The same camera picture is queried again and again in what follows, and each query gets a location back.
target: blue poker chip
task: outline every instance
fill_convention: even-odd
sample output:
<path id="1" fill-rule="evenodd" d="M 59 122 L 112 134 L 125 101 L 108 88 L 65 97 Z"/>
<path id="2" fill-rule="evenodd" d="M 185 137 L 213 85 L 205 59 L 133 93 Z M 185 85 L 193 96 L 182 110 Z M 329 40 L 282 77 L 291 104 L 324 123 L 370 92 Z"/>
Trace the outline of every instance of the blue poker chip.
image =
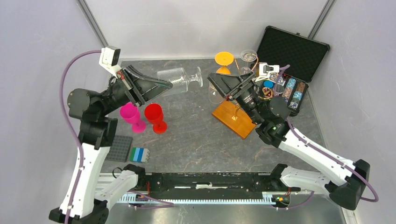
<path id="1" fill-rule="evenodd" d="M 290 88 L 293 89 L 294 85 L 296 85 L 296 80 L 293 79 L 293 78 L 291 78 L 291 79 L 289 79 L 289 81 L 287 82 L 286 87 L 290 87 Z"/>
<path id="2" fill-rule="evenodd" d="M 297 99 L 301 99 L 303 97 L 303 93 L 302 92 L 294 92 L 293 98 L 297 98 Z"/>
<path id="3" fill-rule="evenodd" d="M 267 81 L 264 81 L 263 86 L 267 87 L 267 88 L 272 88 L 272 87 L 274 87 L 274 83 L 267 80 Z"/>

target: cup stem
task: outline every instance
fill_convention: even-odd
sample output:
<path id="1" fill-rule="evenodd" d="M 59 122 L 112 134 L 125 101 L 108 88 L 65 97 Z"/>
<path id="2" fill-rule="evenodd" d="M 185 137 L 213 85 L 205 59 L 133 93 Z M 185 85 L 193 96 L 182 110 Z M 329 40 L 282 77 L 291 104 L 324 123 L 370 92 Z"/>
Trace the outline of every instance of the cup stem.
<path id="1" fill-rule="evenodd" d="M 199 86 L 202 87 L 204 82 L 202 79 L 202 74 L 201 74 L 201 68 L 197 67 L 197 72 L 194 75 L 190 75 L 190 77 L 188 78 L 188 84 L 190 84 L 190 82 L 193 81 L 197 81 L 199 83 Z"/>

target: small object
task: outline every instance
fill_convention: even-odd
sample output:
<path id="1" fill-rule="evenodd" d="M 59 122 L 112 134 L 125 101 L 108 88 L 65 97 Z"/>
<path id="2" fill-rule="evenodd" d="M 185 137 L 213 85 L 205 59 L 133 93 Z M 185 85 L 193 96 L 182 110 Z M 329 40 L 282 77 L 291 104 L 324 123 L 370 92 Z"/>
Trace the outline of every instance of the small object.
<path id="1" fill-rule="evenodd" d="M 250 62 L 253 62 L 253 61 L 257 60 L 256 65 L 258 63 L 257 53 L 254 50 L 243 50 L 243 51 L 241 51 L 240 58 L 244 62 L 246 62 L 246 65 L 239 69 L 239 73 L 240 74 L 248 74 L 248 73 L 250 73 L 253 70 L 253 69 L 250 69 L 250 67 L 249 67 L 249 63 Z"/>
<path id="2" fill-rule="evenodd" d="M 275 84 L 273 89 L 274 89 L 274 92 L 275 92 L 276 96 L 279 95 L 279 94 L 282 94 L 284 92 L 284 90 L 285 90 L 283 85 L 280 85 L 280 84 Z"/>
<path id="3" fill-rule="evenodd" d="M 297 84 L 296 91 L 298 91 L 298 92 L 304 92 L 304 88 L 305 88 L 305 83 L 298 83 L 298 84 Z"/>
<path id="4" fill-rule="evenodd" d="M 226 67 L 231 65 L 234 61 L 234 56 L 230 52 L 219 52 L 214 57 L 214 60 L 221 66 L 219 69 L 217 69 L 216 73 L 231 75 L 231 71 Z M 224 101 L 212 83 L 209 83 L 208 98 L 213 104 L 220 104 Z"/>
<path id="5" fill-rule="evenodd" d="M 264 81 L 263 85 L 264 85 L 264 87 L 268 87 L 268 88 L 274 87 L 274 83 L 269 80 Z"/>
<path id="6" fill-rule="evenodd" d="M 162 134 L 168 128 L 168 125 L 163 120 L 163 112 L 160 105 L 148 105 L 144 110 L 144 116 L 151 124 L 153 124 L 153 131 L 156 134 Z"/>
<path id="7" fill-rule="evenodd" d="M 219 52 L 214 57 L 214 60 L 217 64 L 221 65 L 221 67 L 217 69 L 216 73 L 231 75 L 230 70 L 226 67 L 231 65 L 234 61 L 234 56 L 230 52 Z"/>
<path id="8" fill-rule="evenodd" d="M 294 88 L 294 85 L 296 85 L 296 80 L 293 79 L 293 78 L 291 78 L 291 79 L 289 79 L 289 81 L 287 82 L 286 87 L 290 87 L 291 89 L 293 89 L 293 88 Z"/>
<path id="9" fill-rule="evenodd" d="M 202 87 L 204 84 L 200 67 L 196 67 L 192 69 L 175 68 L 175 69 L 162 70 L 157 72 L 157 77 L 158 79 L 169 81 L 173 84 L 172 89 L 164 92 L 162 94 L 163 96 L 185 93 L 188 91 L 189 84 L 193 81 L 197 81 L 200 87 Z"/>
<path id="10" fill-rule="evenodd" d="M 140 112 L 132 103 L 127 103 L 120 109 L 121 117 L 129 124 L 132 124 L 132 131 L 142 133 L 146 129 L 146 123 L 140 120 Z"/>
<path id="11" fill-rule="evenodd" d="M 293 94 L 293 98 L 297 98 L 299 100 L 301 100 L 301 98 L 303 97 L 303 93 L 299 92 L 299 91 L 295 91 Z"/>
<path id="12" fill-rule="evenodd" d="M 126 162 L 132 146 L 132 137 L 115 135 L 105 158 L 107 161 Z"/>
<path id="13" fill-rule="evenodd" d="M 238 110 L 238 118 L 233 119 L 236 109 L 238 109 L 236 105 L 230 101 L 224 101 L 212 112 L 212 115 L 242 139 L 245 139 L 256 125 L 243 110 Z"/>
<path id="14" fill-rule="evenodd" d="M 262 90 L 259 92 L 259 98 L 261 99 L 270 99 L 274 96 L 274 92 L 272 91 L 271 88 L 264 87 Z"/>
<path id="15" fill-rule="evenodd" d="M 131 162 L 147 162 L 149 159 L 149 150 L 146 148 L 133 147 L 129 160 Z"/>
<path id="16" fill-rule="evenodd" d="M 300 103 L 302 97 L 303 97 L 302 92 L 295 91 L 293 94 L 293 98 L 291 99 L 289 107 L 293 108 L 293 109 L 297 109 L 298 104 Z"/>
<path id="17" fill-rule="evenodd" d="M 283 92 L 282 97 L 285 99 L 286 103 L 289 101 L 289 98 L 290 98 L 292 92 L 293 92 L 292 87 L 285 88 L 285 91 Z"/>

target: wooden block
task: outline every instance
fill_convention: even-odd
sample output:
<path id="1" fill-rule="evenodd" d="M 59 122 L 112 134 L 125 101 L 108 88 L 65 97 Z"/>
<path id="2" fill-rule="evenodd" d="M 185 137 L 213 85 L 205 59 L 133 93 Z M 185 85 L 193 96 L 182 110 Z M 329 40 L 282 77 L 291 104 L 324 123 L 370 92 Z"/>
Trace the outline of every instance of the wooden block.
<path id="1" fill-rule="evenodd" d="M 236 109 L 236 105 L 230 101 L 223 101 L 212 112 L 212 115 L 233 130 L 241 138 L 245 139 L 256 125 L 252 123 L 250 117 L 242 109 L 238 110 L 236 119 L 234 120 L 233 116 Z"/>

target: glass cup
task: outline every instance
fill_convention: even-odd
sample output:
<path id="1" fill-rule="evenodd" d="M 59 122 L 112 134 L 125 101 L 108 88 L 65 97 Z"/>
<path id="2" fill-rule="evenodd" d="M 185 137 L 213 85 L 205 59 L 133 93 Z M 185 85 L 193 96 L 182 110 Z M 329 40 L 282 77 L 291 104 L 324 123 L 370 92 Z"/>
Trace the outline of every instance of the glass cup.
<path id="1" fill-rule="evenodd" d="M 164 92 L 163 96 L 169 96 L 179 93 L 184 93 L 188 91 L 188 85 L 190 82 L 197 81 L 202 87 L 203 79 L 201 75 L 201 68 L 194 68 L 193 74 L 187 74 L 185 68 L 175 68 L 162 70 L 157 72 L 158 79 L 169 81 L 173 84 L 172 89 Z"/>
<path id="2" fill-rule="evenodd" d="M 243 66 L 242 68 L 240 68 L 240 73 L 241 74 L 248 74 L 250 73 L 252 70 L 249 67 L 249 63 L 253 62 L 257 59 L 257 53 L 254 50 L 243 50 L 240 53 L 240 58 L 246 62 L 245 66 Z"/>
<path id="3" fill-rule="evenodd" d="M 281 84 L 275 84 L 273 87 L 275 96 L 278 96 L 284 92 L 284 86 Z"/>

